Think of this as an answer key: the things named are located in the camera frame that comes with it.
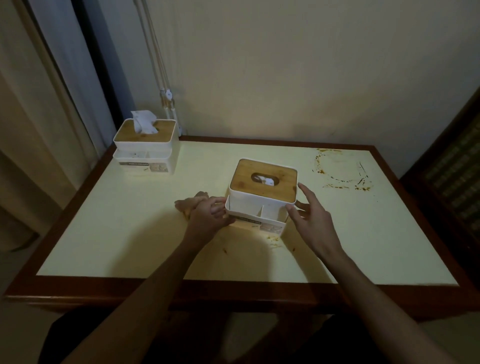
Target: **white tissue paper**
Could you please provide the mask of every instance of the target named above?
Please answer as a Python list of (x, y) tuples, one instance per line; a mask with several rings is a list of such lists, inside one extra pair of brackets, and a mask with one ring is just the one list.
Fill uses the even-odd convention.
[(156, 134), (158, 130), (155, 129), (153, 123), (156, 120), (156, 115), (150, 110), (132, 111), (133, 127), (136, 133)]

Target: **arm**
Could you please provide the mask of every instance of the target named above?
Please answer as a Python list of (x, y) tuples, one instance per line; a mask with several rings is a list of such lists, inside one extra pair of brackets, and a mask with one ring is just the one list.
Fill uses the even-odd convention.
[(427, 334), (375, 286), (340, 245), (332, 217), (315, 194), (299, 183), (308, 204), (287, 206), (302, 239), (321, 259), (358, 312), (373, 341), (393, 363), (455, 363)]
[(200, 202), (172, 255), (63, 363), (140, 363), (190, 264), (218, 230), (233, 222), (224, 214), (224, 197)]

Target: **forearm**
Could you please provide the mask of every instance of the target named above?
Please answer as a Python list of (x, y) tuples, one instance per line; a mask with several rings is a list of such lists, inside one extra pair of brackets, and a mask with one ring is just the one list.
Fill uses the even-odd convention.
[(64, 363), (139, 363), (199, 252), (183, 241), (170, 257), (65, 359)]
[(379, 349), (393, 363), (455, 361), (342, 253), (325, 263)]

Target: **floor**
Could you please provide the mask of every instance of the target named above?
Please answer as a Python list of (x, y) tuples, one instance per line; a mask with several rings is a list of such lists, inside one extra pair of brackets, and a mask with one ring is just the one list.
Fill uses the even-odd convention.
[[(26, 249), (0, 253), (0, 293), (37, 245), (35, 242)], [(0, 301), (0, 362), (36, 363), (48, 329), (59, 316), (24, 304)], [(321, 315), (304, 314), (175, 312), (166, 319), (160, 337), (175, 349), (179, 342), (196, 342), (201, 329), (203, 337), (210, 340), (209, 345), (198, 348), (203, 357), (200, 360), (196, 356), (196, 362), (275, 363), (299, 347), (324, 320)], [(427, 322), (422, 327), (461, 363), (480, 362), (480, 313)], [(188, 351), (180, 347), (178, 351), (183, 352), (183, 362), (192, 362)]]

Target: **table edge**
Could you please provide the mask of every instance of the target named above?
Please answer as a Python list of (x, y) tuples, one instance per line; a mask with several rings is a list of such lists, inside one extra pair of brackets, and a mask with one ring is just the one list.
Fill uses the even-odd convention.
[[(206, 136), (182, 136), (180, 137), (180, 140), (370, 151), (389, 182), (395, 188), (398, 195), (459, 284), (459, 287), (448, 285), (385, 285), (381, 287), (384, 291), (386, 290), (387, 294), (389, 294), (395, 302), (399, 303), (407, 311), (414, 311), (416, 315), (423, 310), (425, 316), (429, 316), (433, 307), (436, 306), (441, 306), (442, 309), (445, 310), (445, 305), (442, 303), (448, 303), (450, 308), (454, 311), (458, 311), (462, 308), (466, 311), (474, 309), (480, 310), (480, 298), (466, 273), (450, 254), (448, 248), (443, 244), (436, 232), (427, 222), (426, 218), (415, 205), (413, 198), (403, 188), (400, 181), (396, 178), (396, 175), (392, 172), (374, 146)], [(110, 163), (115, 150), (116, 147), (112, 144), (103, 157), (98, 161), (97, 165), (90, 172), (80, 189), (64, 209), (59, 219), (54, 223), (30, 259), (10, 284), (4, 294), (5, 298), (12, 301), (26, 301), (30, 303), (62, 302), (78, 304), (118, 304), (121, 300), (126, 298), (141, 281), (143, 281), (142, 279), (36, 275), (55, 244), (68, 227), (69, 223), (75, 217), (80, 206), (101, 177), (103, 171)], [(77, 280), (78, 284), (72, 284), (71, 282), (73, 280)], [(72, 291), (72, 287), (77, 290), (77, 294)], [(258, 287), (261, 287), (265, 292), (274, 292), (277, 296), (265, 295), (261, 293), (262, 290), (258, 289)], [(222, 294), (218, 297), (218, 295), (215, 295), (215, 290), (220, 288)], [(105, 292), (109, 292), (110, 295), (108, 297), (105, 296)], [(206, 299), (206, 296), (203, 294), (204, 292), (208, 292), (210, 297), (215, 298)], [(239, 295), (241, 292), (246, 294), (246, 296)], [(288, 294), (294, 293), (297, 298), (293, 300), (291, 299), (292, 296), (281, 294), (281, 292), (286, 292)], [(295, 307), (316, 308), (316, 310), (323, 310), (328, 307), (340, 307), (342, 309), (347, 307), (347, 303), (339, 291), (339, 286), (333, 283), (185, 280), (179, 293), (172, 302), (173, 308), (192, 308), (192, 306), (204, 307), (208, 305), (212, 305), (213, 307), (223, 305), (225, 307), (235, 308), (236, 310), (240, 310), (243, 307), (244, 309), (242, 311), (250, 311), (252, 309), (261, 309), (261, 311), (264, 311), (265, 309), (269, 309), (269, 307), (275, 307), (278, 309), (294, 309)]]

